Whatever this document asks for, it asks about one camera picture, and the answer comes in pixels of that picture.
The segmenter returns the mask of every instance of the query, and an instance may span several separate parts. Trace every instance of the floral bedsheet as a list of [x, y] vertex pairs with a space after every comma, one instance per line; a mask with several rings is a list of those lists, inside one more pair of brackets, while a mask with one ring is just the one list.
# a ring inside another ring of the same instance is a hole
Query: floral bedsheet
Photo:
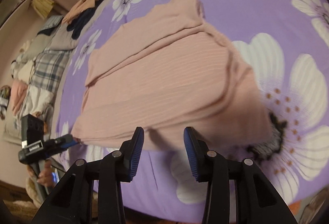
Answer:
[[[123, 23], [168, 1], [112, 0], [105, 7], [72, 58], [57, 121], [59, 134], [69, 132], [80, 114], [93, 49], [100, 48]], [[328, 2], [201, 2], [207, 22], [227, 35], [254, 68], [264, 103], [272, 112], [271, 142], [229, 149], [227, 156], [254, 159], [287, 204], [311, 195], [329, 183]], [[93, 161], [112, 150], [77, 145], [61, 155], [61, 161], [67, 169], [78, 158]], [[132, 209], [173, 221], [200, 222], [206, 184], [195, 182], [184, 151], [143, 151], [137, 175], [122, 184], [122, 194], [125, 206]]]

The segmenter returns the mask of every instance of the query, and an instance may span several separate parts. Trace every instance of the purple bedsheet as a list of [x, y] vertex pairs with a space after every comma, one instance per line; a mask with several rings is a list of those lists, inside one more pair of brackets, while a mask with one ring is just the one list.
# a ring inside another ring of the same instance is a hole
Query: purple bedsheet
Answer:
[[[112, 0], [105, 7], [81, 38], [70, 64], [57, 122], [59, 135], [71, 131], [80, 114], [92, 50], [100, 48], [123, 23], [168, 1]], [[273, 140], [230, 149], [229, 157], [256, 160], [288, 204], [311, 195], [329, 183], [327, 1], [201, 2], [207, 22], [234, 41], [253, 66], [264, 103], [273, 112]], [[112, 150], [77, 145], [61, 160], [67, 169], [78, 158], [93, 161]], [[201, 221], [205, 194], [206, 185], [195, 182], [184, 151], [143, 151], [136, 177], [122, 184], [125, 206], [180, 222]]]

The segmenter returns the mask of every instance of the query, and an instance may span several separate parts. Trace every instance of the wall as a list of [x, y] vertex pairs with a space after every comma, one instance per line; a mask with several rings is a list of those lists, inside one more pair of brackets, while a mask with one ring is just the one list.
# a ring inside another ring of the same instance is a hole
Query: wall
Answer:
[[[30, 7], [11, 30], [6, 42], [0, 46], [0, 86], [12, 84], [10, 75], [11, 62], [18, 56], [23, 43], [35, 37], [42, 27], [42, 20]], [[4, 121], [0, 121], [0, 180], [25, 187], [26, 167], [19, 163], [17, 153], [19, 145], [8, 143], [2, 139]]]

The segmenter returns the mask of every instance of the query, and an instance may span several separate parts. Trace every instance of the hand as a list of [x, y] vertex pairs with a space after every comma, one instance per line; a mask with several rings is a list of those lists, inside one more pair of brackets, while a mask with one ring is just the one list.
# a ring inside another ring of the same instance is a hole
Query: hand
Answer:
[[[35, 173], [30, 166], [27, 166], [27, 172], [30, 177], [35, 177]], [[46, 160], [44, 163], [44, 169], [40, 172], [37, 183], [45, 187], [54, 187], [55, 183], [53, 181], [53, 174], [51, 169], [51, 161]]]

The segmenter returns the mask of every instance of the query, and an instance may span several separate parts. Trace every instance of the silver screw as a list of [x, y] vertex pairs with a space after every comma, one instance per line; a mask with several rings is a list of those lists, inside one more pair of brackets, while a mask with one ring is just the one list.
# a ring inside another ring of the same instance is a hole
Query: silver screw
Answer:
[[79, 167], [81, 165], [83, 165], [85, 163], [85, 161], [83, 159], [78, 159], [77, 161], [75, 161], [75, 164]]
[[122, 155], [122, 153], [120, 152], [120, 151], [118, 151], [118, 150], [116, 150], [116, 151], [114, 151], [113, 153], [112, 153], [112, 156], [113, 157], [119, 157], [119, 156], [121, 156]]
[[215, 157], [217, 155], [217, 153], [215, 151], [208, 151], [207, 155], [210, 157]]
[[246, 165], [252, 165], [254, 162], [253, 162], [251, 159], [245, 159], [245, 160], [244, 160], [244, 163], [245, 163]]

